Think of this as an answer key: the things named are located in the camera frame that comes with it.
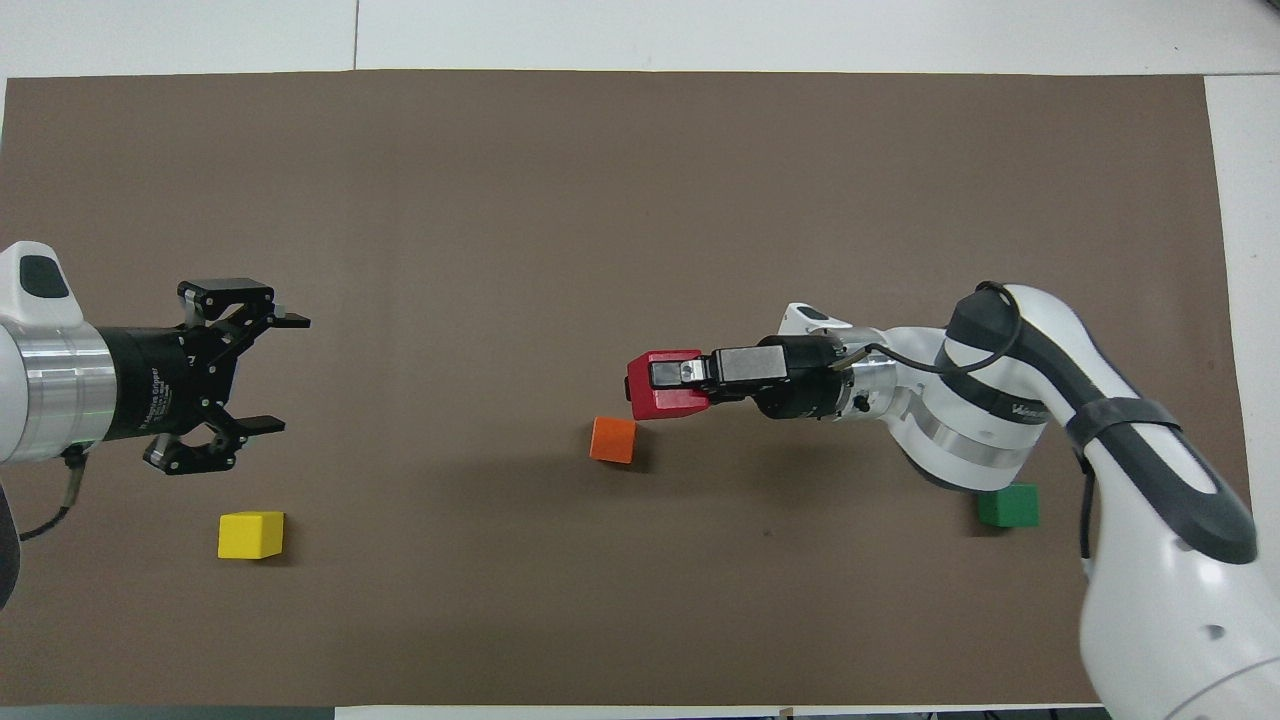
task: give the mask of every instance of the cube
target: cube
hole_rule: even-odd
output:
[[[596,418],[591,425],[591,450],[594,460],[605,462],[631,462],[636,446],[636,421],[618,418]]]
[[[978,519],[997,528],[1039,525],[1039,491],[1029,483],[1012,483],[996,492],[978,496]]]
[[[261,560],[284,550],[284,512],[253,510],[218,520],[218,557]]]

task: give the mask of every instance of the cable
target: cable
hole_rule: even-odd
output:
[[[1000,293],[1000,296],[1005,299],[1005,302],[1009,304],[1009,309],[1012,313],[1014,318],[1014,329],[1010,331],[1009,338],[1005,341],[1005,345],[1001,346],[1000,350],[996,350],[995,352],[988,355],[987,357],[978,360],[977,363],[970,363],[968,365],[955,365],[943,368],[941,365],[931,365],[928,363],[920,363],[919,360],[913,360],[906,355],[902,355],[901,352],[895,352],[893,350],[890,350],[888,347],[878,342],[872,342],[864,345],[860,350],[850,354],[847,357],[832,363],[831,369],[845,370],[852,366],[863,357],[865,357],[872,351],[879,352],[881,355],[884,355],[891,360],[896,360],[897,363],[906,365],[908,368],[920,370],[922,373],[933,373],[934,375],[964,375],[968,373],[974,373],[989,365],[993,365],[996,360],[1000,360],[1005,355],[1009,355],[1009,351],[1012,350],[1014,345],[1018,342],[1018,337],[1023,332],[1023,311],[1021,309],[1018,307],[1018,300],[1014,299],[1014,293],[1009,292],[1009,288],[1006,288],[1005,286],[995,281],[983,281],[978,283],[978,287],[974,290],[974,292],[980,292],[983,290],[993,290],[997,293]]]
[[[59,507],[58,512],[55,512],[52,518],[46,520],[38,528],[27,530],[26,533],[19,533],[19,541],[26,542],[47,533],[54,528],[54,525],[61,523],[63,518],[67,516],[67,512],[76,505],[76,497],[79,496],[81,480],[84,479],[84,464],[88,462],[88,457],[84,455],[84,448],[78,445],[73,445],[63,452],[63,461],[70,470],[70,477],[67,478],[67,492],[63,493],[61,507]]]
[[[1089,560],[1093,557],[1089,548],[1089,528],[1093,524],[1093,488],[1098,478],[1093,473],[1093,465],[1083,455],[1076,459],[1080,461],[1080,469],[1084,470],[1084,498],[1080,501],[1080,559]]]

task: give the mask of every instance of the yellow block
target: yellow block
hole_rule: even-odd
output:
[[[218,557],[261,560],[284,550],[284,512],[232,512],[218,520]]]

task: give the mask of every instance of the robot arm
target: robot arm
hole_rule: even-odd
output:
[[[627,392],[636,419],[746,397],[777,419],[879,419],[920,474],[974,492],[1012,482],[1052,418],[1106,510],[1080,626],[1106,706],[1166,720],[1280,706],[1280,603],[1252,518],[1046,292],[984,283],[946,331],[859,328],[794,304],[758,346],[637,357]]]
[[[284,429],[270,415],[233,418],[225,404],[237,359],[259,336],[311,322],[285,314],[274,290],[244,278],[186,281],[178,296],[180,325],[97,328],[84,322],[51,247],[24,241],[0,252],[0,465],[63,457],[72,470],[59,514],[22,539],[65,515],[86,454],[100,442],[155,436],[143,460],[182,475],[229,470],[250,437]],[[214,439],[184,445],[182,436],[200,425]],[[19,561],[9,512],[0,491],[0,607]]]

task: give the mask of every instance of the black velcro strap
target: black velcro strap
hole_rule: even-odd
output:
[[[1085,402],[1066,423],[1066,434],[1076,450],[1084,450],[1089,441],[1111,425],[1125,423],[1152,423],[1175,430],[1183,429],[1165,406],[1146,397],[1103,397]]]

